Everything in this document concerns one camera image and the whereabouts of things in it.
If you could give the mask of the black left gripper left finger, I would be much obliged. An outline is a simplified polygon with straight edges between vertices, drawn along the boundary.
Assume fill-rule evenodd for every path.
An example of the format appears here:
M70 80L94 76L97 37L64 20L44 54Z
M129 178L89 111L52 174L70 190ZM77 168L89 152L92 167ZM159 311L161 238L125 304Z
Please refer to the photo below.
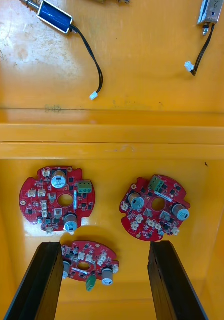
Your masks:
M61 244L41 243L4 318L6 320L55 319L62 275Z

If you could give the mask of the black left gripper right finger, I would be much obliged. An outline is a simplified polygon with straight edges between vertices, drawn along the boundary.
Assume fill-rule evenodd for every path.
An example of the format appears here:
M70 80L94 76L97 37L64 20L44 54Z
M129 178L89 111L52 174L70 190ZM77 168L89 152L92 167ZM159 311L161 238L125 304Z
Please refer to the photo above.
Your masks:
M169 241L151 242L148 276L158 320L206 320L208 317Z

